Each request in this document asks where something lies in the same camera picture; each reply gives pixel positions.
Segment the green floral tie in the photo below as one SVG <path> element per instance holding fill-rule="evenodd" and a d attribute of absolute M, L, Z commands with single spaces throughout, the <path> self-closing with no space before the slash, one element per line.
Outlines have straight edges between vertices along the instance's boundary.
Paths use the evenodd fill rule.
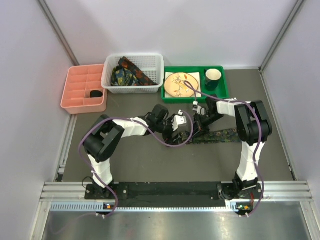
<path fill-rule="evenodd" d="M 236 128 L 228 128 L 210 132 L 190 133 L 189 131 L 182 131 L 176 135 L 175 144 L 180 145 L 186 142 L 187 145 L 201 145 L 201 144 L 219 144 L 219 143 L 241 143 Z"/>

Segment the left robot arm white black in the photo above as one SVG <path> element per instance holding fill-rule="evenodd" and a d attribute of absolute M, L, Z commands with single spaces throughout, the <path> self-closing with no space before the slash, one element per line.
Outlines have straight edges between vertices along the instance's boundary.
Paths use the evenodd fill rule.
<path fill-rule="evenodd" d="M 167 145 L 178 145 L 173 134 L 178 128 L 187 123 L 182 111 L 169 116 L 169 110 L 163 105 L 157 104 L 151 112 L 144 116 L 124 119 L 108 119 L 102 115 L 95 123 L 93 131 L 83 142 L 83 147 L 88 155 L 93 168 L 93 183 L 96 192 L 102 198 L 109 198 L 114 191 L 111 184 L 113 176 L 111 173 L 111 156 L 115 152 L 119 142 L 123 138 L 148 136 L 151 133 L 162 134 L 163 142 Z"/>

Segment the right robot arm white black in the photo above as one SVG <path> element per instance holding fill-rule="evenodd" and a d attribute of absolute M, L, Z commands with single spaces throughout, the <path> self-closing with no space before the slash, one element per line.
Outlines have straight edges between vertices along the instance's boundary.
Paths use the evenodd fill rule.
<path fill-rule="evenodd" d="M 221 185 L 219 194 L 226 200 L 245 198 L 260 190 L 258 164 L 260 154 L 273 132 L 271 121 L 262 101 L 239 102 L 235 98 L 217 101 L 206 98 L 206 107 L 193 102 L 192 144 L 241 143 L 238 169 L 230 185 Z M 210 125 L 224 116 L 234 117 L 235 128 L 211 131 Z"/>

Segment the green plastic tray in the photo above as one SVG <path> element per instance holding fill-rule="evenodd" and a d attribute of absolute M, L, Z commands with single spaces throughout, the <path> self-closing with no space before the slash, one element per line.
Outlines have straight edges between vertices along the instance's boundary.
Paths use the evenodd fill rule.
<path fill-rule="evenodd" d="M 221 78 L 214 90 L 207 90 L 205 85 L 206 71 L 210 69 L 216 69 L 221 73 Z M 225 76 L 225 70 L 222 66 L 165 66 L 164 67 L 164 82 L 166 79 L 175 73 L 187 73 L 195 77 L 199 83 L 198 90 L 208 95 L 217 95 L 218 98 L 227 99 L 229 98 L 229 90 L 227 80 Z M 161 98 L 166 104 L 191 104 L 195 97 L 172 97 L 166 93 L 164 84 L 161 88 Z"/>

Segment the dark green mug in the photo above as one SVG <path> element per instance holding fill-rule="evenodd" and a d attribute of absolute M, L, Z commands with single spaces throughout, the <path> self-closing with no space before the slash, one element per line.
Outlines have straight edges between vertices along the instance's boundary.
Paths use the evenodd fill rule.
<path fill-rule="evenodd" d="M 218 69 L 208 69 L 205 72 L 205 89 L 214 91 L 220 82 L 222 73 Z"/>

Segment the dark orange leaf tie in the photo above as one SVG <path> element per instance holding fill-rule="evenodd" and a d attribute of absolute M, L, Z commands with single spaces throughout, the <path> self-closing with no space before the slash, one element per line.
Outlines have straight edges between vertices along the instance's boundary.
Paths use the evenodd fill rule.
<path fill-rule="evenodd" d="M 136 86 L 137 85 L 139 86 L 156 86 L 157 85 L 147 75 L 145 75 L 140 68 L 138 68 L 133 62 L 131 62 L 125 56 L 118 61 L 118 64 L 121 67 L 129 70 L 137 78 Z"/>

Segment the white perforated plastic basket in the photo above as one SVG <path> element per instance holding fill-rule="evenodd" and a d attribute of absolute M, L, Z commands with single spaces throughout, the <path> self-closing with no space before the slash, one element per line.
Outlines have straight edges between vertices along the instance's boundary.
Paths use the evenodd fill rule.
<path fill-rule="evenodd" d="M 135 64 L 156 85 L 153 86 L 112 86 L 112 72 L 119 60 L 126 57 Z M 158 53 L 117 53 L 109 55 L 104 63 L 101 86 L 113 94 L 155 94 L 164 83 L 164 58 Z"/>

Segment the blue yellow floral tie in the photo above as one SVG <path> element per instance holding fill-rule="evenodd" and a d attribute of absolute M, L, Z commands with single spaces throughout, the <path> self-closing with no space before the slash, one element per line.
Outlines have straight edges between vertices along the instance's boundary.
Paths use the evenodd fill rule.
<path fill-rule="evenodd" d="M 137 77 L 122 66 L 117 66 L 113 69 L 110 81 L 112 87 L 132 87 L 138 86 L 139 83 Z"/>

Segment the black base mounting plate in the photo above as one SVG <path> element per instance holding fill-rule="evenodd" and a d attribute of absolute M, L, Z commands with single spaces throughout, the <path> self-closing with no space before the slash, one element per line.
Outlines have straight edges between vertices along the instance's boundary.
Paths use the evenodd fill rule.
<path fill-rule="evenodd" d="M 120 208 L 224 207 L 226 200 L 258 200 L 262 193 L 260 184 L 239 193 L 228 182 L 119 182 L 109 187 Z"/>

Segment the rolled black tie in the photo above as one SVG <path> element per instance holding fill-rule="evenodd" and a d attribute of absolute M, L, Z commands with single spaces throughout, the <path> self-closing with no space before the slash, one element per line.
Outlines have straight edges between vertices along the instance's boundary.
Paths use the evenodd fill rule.
<path fill-rule="evenodd" d="M 103 96 L 103 92 L 99 90 L 92 90 L 89 95 L 90 98 L 101 98 L 102 96 Z"/>

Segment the pink divided organizer box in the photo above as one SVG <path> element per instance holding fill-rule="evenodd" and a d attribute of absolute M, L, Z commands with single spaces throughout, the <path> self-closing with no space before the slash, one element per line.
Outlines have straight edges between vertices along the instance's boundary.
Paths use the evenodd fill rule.
<path fill-rule="evenodd" d="M 107 108 L 108 91 L 101 86 L 103 64 L 69 68 L 60 106 L 71 115 L 99 113 Z M 90 92 L 103 92 L 102 97 L 90 98 Z"/>

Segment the right aluminium corner post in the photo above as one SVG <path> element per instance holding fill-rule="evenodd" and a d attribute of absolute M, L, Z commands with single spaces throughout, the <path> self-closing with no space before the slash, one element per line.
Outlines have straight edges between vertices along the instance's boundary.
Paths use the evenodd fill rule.
<path fill-rule="evenodd" d="M 286 18 L 284 24 L 282 25 L 279 33 L 277 34 L 274 42 L 272 43 L 270 49 L 267 52 L 267 55 L 265 56 L 264 60 L 262 61 L 262 64 L 259 67 L 259 72 L 262 73 L 266 67 L 268 66 L 269 62 L 271 61 L 272 57 L 274 56 L 275 52 L 277 51 L 279 45 L 281 44 L 282 40 L 284 39 L 287 31 L 293 24 L 296 16 L 301 11 L 303 5 L 305 4 L 305 0 L 297 0 L 295 4 L 293 5 L 292 10 L 290 11 L 288 17 Z"/>

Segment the aluminium corner post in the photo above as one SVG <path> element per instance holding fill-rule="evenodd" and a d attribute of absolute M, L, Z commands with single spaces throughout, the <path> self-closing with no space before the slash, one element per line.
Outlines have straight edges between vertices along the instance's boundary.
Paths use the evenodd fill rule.
<path fill-rule="evenodd" d="M 53 32 L 55 33 L 56 37 L 58 38 L 58 41 L 60 42 L 61 46 L 63 47 L 67 57 L 71 61 L 71 63 L 74 66 L 79 66 L 80 63 L 78 59 L 76 58 L 70 44 L 67 41 L 67 38 L 65 37 L 63 31 L 61 30 L 56 18 L 54 17 L 49 5 L 45 0 L 36 0 L 38 3 L 40 9 L 42 10 L 45 18 L 48 20 Z"/>
<path fill-rule="evenodd" d="M 262 64 L 259 67 L 259 72 L 262 73 L 266 67 L 268 66 L 269 62 L 271 61 L 272 57 L 274 56 L 275 52 L 277 51 L 279 45 L 281 44 L 282 40 L 284 39 L 287 31 L 293 24 L 296 16 L 301 11 L 303 5 L 305 4 L 305 0 L 297 0 L 295 4 L 293 5 L 292 10 L 290 11 L 288 17 L 286 18 L 284 24 L 282 25 L 279 33 L 277 34 L 274 42 L 272 43 L 270 49 L 267 52 L 267 55 L 265 56 L 264 60 L 262 61 Z"/>

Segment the aluminium frame rail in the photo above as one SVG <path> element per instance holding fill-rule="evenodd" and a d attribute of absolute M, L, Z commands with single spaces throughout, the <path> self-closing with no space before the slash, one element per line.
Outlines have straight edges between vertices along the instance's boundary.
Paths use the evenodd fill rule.
<path fill-rule="evenodd" d="M 313 196 L 306 181 L 266 181 L 264 202 L 311 202 Z M 80 182 L 46 182 L 41 201 L 83 201 L 85 189 Z"/>

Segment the left aluminium corner post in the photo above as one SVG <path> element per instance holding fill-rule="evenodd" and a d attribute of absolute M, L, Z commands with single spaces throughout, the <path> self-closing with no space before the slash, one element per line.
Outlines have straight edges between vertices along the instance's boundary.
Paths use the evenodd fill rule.
<path fill-rule="evenodd" d="M 63 47 L 67 57 L 71 61 L 71 63 L 74 66 L 79 66 L 80 63 L 78 59 L 76 58 L 70 44 L 67 41 L 67 38 L 65 37 L 63 31 L 61 30 L 56 18 L 54 17 L 49 5 L 45 0 L 36 0 L 38 3 L 40 9 L 42 10 L 45 18 L 48 20 L 53 32 L 55 33 L 56 37 L 58 38 L 58 41 L 60 42 L 61 46 Z"/>

